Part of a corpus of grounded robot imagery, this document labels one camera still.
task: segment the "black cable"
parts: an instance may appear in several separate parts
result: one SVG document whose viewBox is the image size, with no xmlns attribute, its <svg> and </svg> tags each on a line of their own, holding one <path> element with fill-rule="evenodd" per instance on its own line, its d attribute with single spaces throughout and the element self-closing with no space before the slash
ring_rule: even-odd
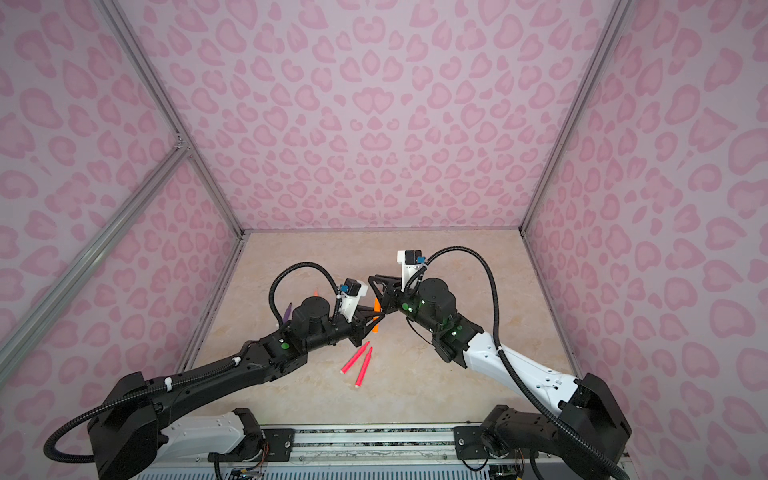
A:
<svg viewBox="0 0 768 480">
<path fill-rule="evenodd" d="M 278 275 L 275 280 L 272 282 L 272 286 L 270 287 L 270 293 L 269 293 L 269 301 L 270 301 L 270 310 L 272 310 L 272 314 L 277 318 L 277 324 L 280 325 L 283 323 L 283 317 L 280 315 L 280 312 L 277 311 L 277 306 L 275 305 L 275 290 L 277 290 L 277 286 L 280 284 L 281 281 L 283 281 L 283 278 L 288 275 L 288 273 L 293 272 L 294 270 L 298 270 L 299 268 L 313 268 L 315 270 L 320 271 L 324 277 L 328 280 L 328 283 L 331 284 L 331 288 L 333 288 L 333 293 L 336 295 L 336 305 L 333 307 L 333 316 L 331 319 L 336 318 L 336 314 L 339 313 L 339 308 L 341 307 L 341 292 L 339 291 L 339 287 L 336 285 L 336 283 L 333 281 L 333 277 L 330 273 L 328 273 L 328 270 L 324 269 L 322 266 L 318 265 L 314 262 L 300 262 L 296 263 L 294 265 L 289 266 L 282 272 L 280 272 L 280 275 Z"/>
<path fill-rule="evenodd" d="M 610 458 L 605 456 L 603 452 L 600 450 L 597 450 L 593 445 L 588 443 L 586 440 L 584 440 L 581 435 L 578 434 L 573 428 L 560 420 L 550 409 L 548 409 L 546 406 L 544 406 L 543 403 L 539 401 L 538 398 L 536 398 L 536 395 L 531 392 L 530 389 L 528 389 L 528 386 L 525 385 L 525 382 L 522 381 L 518 373 L 515 371 L 515 368 L 512 367 L 512 364 L 509 362 L 509 359 L 507 358 L 507 354 L 504 352 L 504 349 L 502 348 L 502 341 L 498 338 L 498 328 L 499 328 L 499 314 L 498 314 L 498 293 L 496 292 L 496 281 L 493 279 L 493 272 L 491 272 L 491 267 L 488 266 L 488 263 L 485 262 L 485 259 L 480 256 L 479 253 L 475 252 L 474 250 L 467 248 L 467 247 L 446 247 L 441 250 L 438 250 L 435 252 L 427 261 L 427 265 L 429 265 L 432 261 L 434 261 L 437 257 L 440 257 L 442 254 L 447 252 L 466 252 L 472 255 L 474 258 L 476 258 L 480 264 L 483 266 L 483 269 L 485 269 L 485 273 L 488 275 L 488 282 L 491 284 L 491 298 L 493 301 L 493 343 L 496 346 L 496 352 L 498 354 L 498 358 L 501 359 L 502 364 L 504 365 L 504 368 L 507 370 L 507 373 L 509 373 L 510 377 L 512 377 L 512 380 L 515 382 L 515 385 L 518 386 L 520 391 L 523 393 L 526 399 L 528 399 L 531 404 L 533 404 L 536 409 L 541 412 L 543 416 L 547 418 L 550 422 L 552 422 L 555 426 L 558 427 L 558 430 L 566 435 L 568 438 L 573 440 L 573 442 L 578 445 L 587 455 L 592 457 L 597 463 L 599 463 L 603 468 L 608 470 L 608 473 L 614 477 L 618 478 L 618 480 L 629 480 L 629 475 L 621 469 L 618 465 L 616 465 L 615 462 L 613 462 Z"/>
<path fill-rule="evenodd" d="M 245 350 L 247 350 L 248 346 L 249 346 L 249 343 L 246 343 L 245 345 L 243 345 L 243 348 L 240 351 L 240 355 L 242 355 L 242 353 Z M 213 369 L 199 376 L 190 376 L 183 379 L 177 379 L 171 385 L 173 388 L 180 388 L 183 386 L 190 385 L 191 383 L 202 382 L 216 375 L 220 375 L 221 373 L 224 373 L 229 369 L 234 368 L 236 364 L 237 363 L 234 360 L 230 360 L 226 365 L 222 365 L 217 369 Z M 48 437 L 48 440 L 45 441 L 45 444 L 43 445 L 43 453 L 45 454 L 46 457 L 50 458 L 54 462 L 93 463 L 94 461 L 93 455 L 72 455 L 70 453 L 60 452 L 59 450 L 56 449 L 56 442 L 58 442 L 61 439 L 61 437 L 69 433 L 72 429 L 74 429 L 78 425 L 85 423 L 88 420 L 104 412 L 112 410 L 116 406 L 124 405 L 129 402 L 134 402 L 140 399 L 153 396 L 158 393 L 165 393 L 165 392 L 167 392 L 167 387 L 165 386 L 165 384 L 161 384 L 146 390 L 142 390 L 140 392 L 129 393 L 128 395 L 122 396 L 119 399 L 114 399 L 109 402 L 102 403 L 95 409 L 89 410 L 86 413 L 83 413 L 82 415 L 75 417 L 74 419 L 62 425 L 61 428 L 53 432 L 51 436 Z"/>
<path fill-rule="evenodd" d="M 538 470 L 538 465 L 536 465 L 536 458 L 533 458 L 532 453 L 529 460 L 531 460 L 531 470 L 533 470 L 533 474 L 536 475 L 538 480 L 544 480 L 544 477 L 541 476 L 541 472 Z"/>
<path fill-rule="evenodd" d="M 488 459 L 489 459 L 489 458 L 490 458 L 490 456 L 487 456 L 487 457 L 485 457 L 485 461 L 482 463 L 482 465 L 480 465 L 479 467 L 475 467 L 475 468 L 473 468 L 473 467 L 470 467 L 469 465 L 467 465 L 467 462 L 466 462 L 465 460 L 462 460 L 462 463 L 464 464 L 464 466 L 465 466 L 466 468 L 469 468 L 469 469 L 470 469 L 470 470 L 472 470 L 473 472 L 480 472 L 480 471 L 481 471 L 482 469 L 484 469 L 484 468 L 485 468 L 485 466 L 488 464 Z"/>
<path fill-rule="evenodd" d="M 214 475 L 216 475 L 216 480 L 223 480 L 223 478 L 221 478 L 221 467 L 219 465 L 218 453 L 214 453 Z"/>
<path fill-rule="evenodd" d="M 410 319 L 410 318 L 406 317 L 406 321 L 408 322 L 408 326 L 409 326 L 409 327 L 411 327 L 411 330 L 413 330 L 413 332 L 414 332 L 416 335 L 418 335 L 418 336 L 421 336 L 421 337 L 422 337 L 422 340 L 424 340 L 425 342 L 427 342 L 429 345 L 432 345 L 432 342 L 430 342 L 429 340 L 427 340 L 426 338 L 424 338 L 424 337 L 422 336 L 422 334 L 421 334 L 421 333 L 417 332 L 417 331 L 416 331 L 416 329 L 415 329 L 415 328 L 413 328 L 413 322 L 411 322 L 411 319 Z"/>
</svg>

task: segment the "pink leopard print wall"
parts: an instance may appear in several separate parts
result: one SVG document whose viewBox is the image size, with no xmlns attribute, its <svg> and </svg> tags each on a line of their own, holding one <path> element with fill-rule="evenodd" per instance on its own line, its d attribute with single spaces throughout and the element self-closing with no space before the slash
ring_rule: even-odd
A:
<svg viewBox="0 0 768 480">
<path fill-rule="evenodd" d="M 517 226 L 610 0 L 121 2 L 246 228 Z"/>
<path fill-rule="evenodd" d="M 768 3 L 644 0 L 535 222 L 650 480 L 768 477 Z"/>
<path fill-rule="evenodd" d="M 0 5 L 0 345 L 173 139 L 88 0 Z"/>
<path fill-rule="evenodd" d="M 96 479 L 42 454 L 46 438 L 104 401 L 122 376 L 176 372 L 233 234 L 182 164 L 146 213 L 0 392 L 0 476 Z M 90 453 L 84 426 L 60 442 Z"/>
</svg>

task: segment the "black mounting plate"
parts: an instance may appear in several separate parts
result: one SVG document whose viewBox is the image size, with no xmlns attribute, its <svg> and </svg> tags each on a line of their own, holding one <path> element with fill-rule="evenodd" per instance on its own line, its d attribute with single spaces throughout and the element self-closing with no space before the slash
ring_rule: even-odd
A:
<svg viewBox="0 0 768 480">
<path fill-rule="evenodd" d="M 293 450 L 293 429 L 263 429 L 264 438 L 270 444 L 270 452 L 266 456 L 268 462 L 288 462 Z"/>
<path fill-rule="evenodd" d="M 453 445 L 456 448 L 456 458 L 459 460 L 485 460 L 489 458 L 488 452 L 480 439 L 483 433 L 482 427 L 453 427 Z M 525 458 L 530 458 L 530 449 L 520 449 Z M 507 458 L 514 458 L 513 454 L 507 455 Z"/>
</svg>

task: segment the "red marker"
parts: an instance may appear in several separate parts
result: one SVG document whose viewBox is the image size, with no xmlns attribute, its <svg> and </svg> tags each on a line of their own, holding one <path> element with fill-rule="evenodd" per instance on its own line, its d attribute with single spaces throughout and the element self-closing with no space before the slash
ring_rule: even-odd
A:
<svg viewBox="0 0 768 480">
<path fill-rule="evenodd" d="M 360 358 L 362 353 L 366 351 L 366 348 L 368 348 L 369 344 L 370 344 L 370 342 L 366 342 L 365 345 L 360 347 L 360 350 L 357 351 L 357 353 L 354 355 L 354 357 L 352 357 L 351 360 L 346 363 L 344 368 L 341 369 L 341 373 L 347 373 L 349 371 L 349 369 L 352 368 L 352 365 L 354 365 L 355 362 L 357 362 L 357 359 Z"/>
<path fill-rule="evenodd" d="M 355 382 L 355 388 L 358 389 L 362 385 L 362 379 L 366 376 L 366 371 L 368 370 L 368 364 L 371 363 L 371 352 L 373 351 L 373 347 L 371 347 L 368 350 L 368 353 L 366 354 L 366 361 L 362 363 L 362 368 L 360 369 L 360 374 L 357 376 L 357 382 Z"/>
</svg>

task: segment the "white bracket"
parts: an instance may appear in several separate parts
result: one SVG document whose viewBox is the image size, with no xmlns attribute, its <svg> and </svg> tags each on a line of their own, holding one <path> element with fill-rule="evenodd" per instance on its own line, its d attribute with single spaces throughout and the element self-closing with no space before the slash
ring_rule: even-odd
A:
<svg viewBox="0 0 768 480">
<path fill-rule="evenodd" d="M 405 250 L 397 250 L 397 263 L 400 264 L 401 271 L 402 271 L 401 273 L 402 285 L 400 286 L 400 291 L 405 292 L 406 283 L 408 283 L 408 280 L 410 280 L 412 276 L 416 275 L 416 272 L 418 272 L 421 267 L 426 266 L 426 263 L 417 263 L 416 265 L 406 265 Z"/>
<path fill-rule="evenodd" d="M 208 417 L 181 417 L 161 430 L 168 437 L 168 443 L 157 450 L 155 461 L 229 453 L 245 438 L 243 430 L 243 423 L 234 412 Z"/>
<path fill-rule="evenodd" d="M 578 385 L 574 383 L 576 377 L 536 363 L 507 346 L 502 345 L 502 348 L 512 368 L 518 373 L 525 386 L 552 413 L 560 415 L 561 410 L 558 403 L 561 400 L 567 402 L 576 392 L 576 388 L 578 388 Z M 464 361 L 467 363 L 468 369 L 487 375 L 523 396 L 522 391 L 509 376 L 507 369 L 504 368 L 502 359 L 498 358 L 490 333 L 478 333 L 472 337 L 472 340 L 469 341 L 469 348 L 464 352 Z"/>
<path fill-rule="evenodd" d="M 355 314 L 357 304 L 360 303 L 360 299 L 367 293 L 368 286 L 364 283 L 360 283 L 360 290 L 358 290 L 356 296 L 347 295 L 346 293 L 341 292 L 341 306 L 339 307 L 339 311 L 344 315 L 347 323 L 352 322 L 352 316 Z"/>
</svg>

